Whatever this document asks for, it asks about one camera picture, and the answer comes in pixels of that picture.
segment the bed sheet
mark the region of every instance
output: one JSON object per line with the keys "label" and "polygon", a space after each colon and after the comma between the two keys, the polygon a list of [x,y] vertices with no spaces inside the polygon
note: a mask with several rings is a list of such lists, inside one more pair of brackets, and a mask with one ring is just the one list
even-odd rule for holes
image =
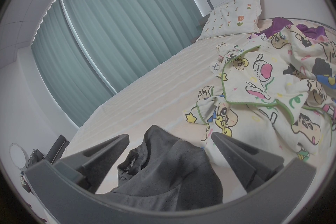
{"label": "bed sheet", "polygon": [[[305,20],[291,20],[295,25],[319,24]],[[260,20],[260,30],[271,26],[272,20]],[[326,29],[327,35],[336,31]],[[145,131],[153,124],[160,126],[176,137],[202,146],[205,125],[186,123],[182,111],[195,104],[197,92],[204,85],[221,86],[220,79],[209,71],[209,64],[217,58],[216,45],[221,42],[241,43],[249,34],[236,34],[197,41],[183,49],[166,62],[123,89],[95,110],[78,130],[65,149],[66,157],[104,142],[116,135],[128,134],[130,144],[112,166],[97,193],[106,193],[118,185],[117,165],[123,162],[128,152],[141,144]],[[324,158],[313,159],[317,167]],[[246,194],[234,172],[227,167],[213,169],[223,185],[223,202],[232,201]]]}

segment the blanket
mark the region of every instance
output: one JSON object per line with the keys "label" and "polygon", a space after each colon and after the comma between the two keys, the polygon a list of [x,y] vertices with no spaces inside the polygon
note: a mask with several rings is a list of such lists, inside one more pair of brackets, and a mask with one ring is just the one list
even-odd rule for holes
{"label": "blanket", "polygon": [[221,85],[201,88],[195,106],[183,112],[187,122],[206,125],[212,162],[228,165],[212,132],[280,155],[285,164],[328,149],[336,127],[336,44],[322,26],[274,18],[243,44],[221,43],[216,50],[209,67]]}

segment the pillow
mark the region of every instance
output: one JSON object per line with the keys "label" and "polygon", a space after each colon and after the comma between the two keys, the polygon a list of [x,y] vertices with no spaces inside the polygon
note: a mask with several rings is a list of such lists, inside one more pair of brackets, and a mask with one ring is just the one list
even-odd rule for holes
{"label": "pillow", "polygon": [[260,0],[232,0],[210,13],[199,39],[258,32]]}

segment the teal curtain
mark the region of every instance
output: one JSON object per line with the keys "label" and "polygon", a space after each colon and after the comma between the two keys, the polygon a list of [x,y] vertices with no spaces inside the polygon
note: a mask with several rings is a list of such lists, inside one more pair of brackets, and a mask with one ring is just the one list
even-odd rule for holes
{"label": "teal curtain", "polygon": [[194,0],[64,0],[87,52],[116,91],[200,34]]}
{"label": "teal curtain", "polygon": [[78,126],[113,96],[78,48],[60,0],[43,18],[31,49],[48,90]]}
{"label": "teal curtain", "polygon": [[194,0],[56,0],[31,48],[49,91],[82,126],[115,92],[189,46],[201,17]]}

